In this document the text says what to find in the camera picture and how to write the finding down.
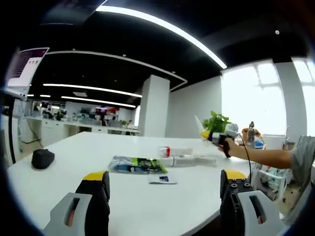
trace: person's arm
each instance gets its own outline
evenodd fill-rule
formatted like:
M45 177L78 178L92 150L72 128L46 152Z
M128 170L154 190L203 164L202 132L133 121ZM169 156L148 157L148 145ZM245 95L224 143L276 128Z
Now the person's arm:
M247 160L246 150L242 146L238 146L232 139L225 139L230 146L229 155ZM256 150L247 148L247 152L251 161L272 166L279 169L291 168L291 153L283 150Z

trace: computer mouse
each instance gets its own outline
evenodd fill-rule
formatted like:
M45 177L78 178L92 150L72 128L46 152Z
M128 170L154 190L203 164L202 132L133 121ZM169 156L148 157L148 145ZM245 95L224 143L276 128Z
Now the computer mouse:
M33 152L31 164L36 169L46 169L54 161L55 154L48 149L38 149Z

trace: hand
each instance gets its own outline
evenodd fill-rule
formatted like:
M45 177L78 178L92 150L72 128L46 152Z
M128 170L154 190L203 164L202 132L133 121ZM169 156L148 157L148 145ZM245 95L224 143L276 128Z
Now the hand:
M225 142L228 143L228 145L230 146L230 151L228 152L228 154L230 156L236 156L237 155L237 152L238 152L238 149L240 148L235 142L233 139L231 138L226 138L224 140ZM219 146L218 148L220 151L223 152L223 146Z

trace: small card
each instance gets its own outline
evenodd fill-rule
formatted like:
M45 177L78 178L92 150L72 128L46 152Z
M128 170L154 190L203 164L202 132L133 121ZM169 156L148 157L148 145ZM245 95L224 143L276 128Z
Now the small card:
M149 174L148 175L149 183L160 183L160 184L177 184L176 179L170 173L167 174Z

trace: bottle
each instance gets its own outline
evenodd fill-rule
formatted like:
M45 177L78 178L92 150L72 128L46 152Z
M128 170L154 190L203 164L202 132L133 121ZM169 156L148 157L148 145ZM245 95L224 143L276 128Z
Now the bottle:
M248 140L248 144L251 146L251 148L255 148L255 128L254 128L254 122L253 121L250 123L250 126L248 128L247 140Z
M192 148L158 147L160 157L192 155Z

